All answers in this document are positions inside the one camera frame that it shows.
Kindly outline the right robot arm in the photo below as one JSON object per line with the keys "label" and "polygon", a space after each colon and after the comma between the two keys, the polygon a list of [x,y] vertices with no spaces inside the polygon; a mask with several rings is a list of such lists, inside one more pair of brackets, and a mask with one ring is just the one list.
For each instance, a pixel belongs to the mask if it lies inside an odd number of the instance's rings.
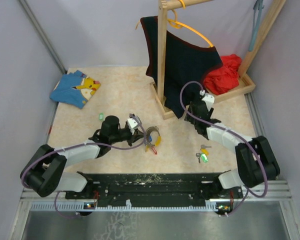
{"label": "right robot arm", "polygon": [[202,100],[192,101],[184,120],[194,125],[199,135],[223,145],[236,156],[237,168],[217,177],[213,185],[214,194],[225,198],[231,188],[241,185],[253,188],[265,180],[275,179],[281,169],[268,139],[262,135],[249,137],[231,130],[220,120],[211,118],[213,110]]}

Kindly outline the large keyring with keys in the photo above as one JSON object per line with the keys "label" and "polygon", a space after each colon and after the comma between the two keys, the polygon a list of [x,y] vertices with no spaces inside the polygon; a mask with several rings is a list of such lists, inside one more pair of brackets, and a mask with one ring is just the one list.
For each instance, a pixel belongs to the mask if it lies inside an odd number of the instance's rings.
{"label": "large keyring with keys", "polygon": [[145,131],[145,152],[151,151],[158,154],[157,147],[161,144],[162,137],[157,126],[151,126]]}

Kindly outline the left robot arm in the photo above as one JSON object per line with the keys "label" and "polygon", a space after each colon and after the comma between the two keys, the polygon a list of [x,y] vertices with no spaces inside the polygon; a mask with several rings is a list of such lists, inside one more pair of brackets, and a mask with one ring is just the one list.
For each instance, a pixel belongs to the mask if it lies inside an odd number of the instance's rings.
{"label": "left robot arm", "polygon": [[126,150],[133,150],[137,148],[135,142],[145,139],[146,131],[138,116],[130,114],[124,127],[118,117],[107,116],[101,128],[83,143],[60,148],[41,145],[21,171],[21,183],[42,198],[53,192],[73,192],[87,199],[94,192],[92,180],[83,172],[65,172],[65,168],[101,158],[112,149],[121,150],[117,143],[127,142]]}

